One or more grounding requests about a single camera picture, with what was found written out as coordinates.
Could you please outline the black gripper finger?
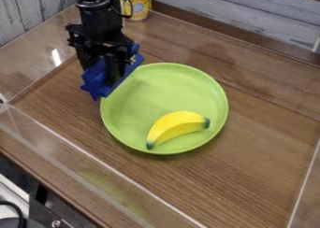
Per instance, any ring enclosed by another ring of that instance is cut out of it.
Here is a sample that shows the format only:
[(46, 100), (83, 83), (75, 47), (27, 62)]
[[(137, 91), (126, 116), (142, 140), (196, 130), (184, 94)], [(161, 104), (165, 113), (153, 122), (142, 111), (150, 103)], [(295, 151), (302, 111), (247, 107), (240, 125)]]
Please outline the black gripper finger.
[(124, 77), (125, 74), (125, 58), (116, 54), (105, 56), (106, 64), (106, 82), (109, 85), (114, 85)]
[(95, 48), (78, 48), (77, 55), (83, 70), (87, 70), (87, 68), (94, 65), (101, 58), (100, 52)]

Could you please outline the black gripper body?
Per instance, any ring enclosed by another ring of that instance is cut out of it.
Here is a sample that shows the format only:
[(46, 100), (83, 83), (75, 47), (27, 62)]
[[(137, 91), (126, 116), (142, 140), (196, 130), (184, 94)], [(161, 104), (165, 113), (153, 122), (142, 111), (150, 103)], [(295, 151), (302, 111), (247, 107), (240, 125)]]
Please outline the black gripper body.
[(129, 62), (129, 51), (134, 45), (122, 32), (122, 14), (110, 1), (79, 1), (81, 24), (69, 24), (69, 45), (78, 48), (95, 48), (101, 57), (116, 54)]

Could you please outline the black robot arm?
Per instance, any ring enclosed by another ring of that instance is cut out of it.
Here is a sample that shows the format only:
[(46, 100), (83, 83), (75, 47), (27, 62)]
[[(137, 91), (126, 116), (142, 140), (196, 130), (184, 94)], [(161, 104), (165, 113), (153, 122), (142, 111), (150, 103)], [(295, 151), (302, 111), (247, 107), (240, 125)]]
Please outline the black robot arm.
[(122, 32), (121, 0), (77, 0), (82, 22), (69, 24), (69, 46), (87, 70), (100, 59), (105, 60), (106, 83), (114, 85), (124, 77), (125, 65), (133, 57), (134, 40)]

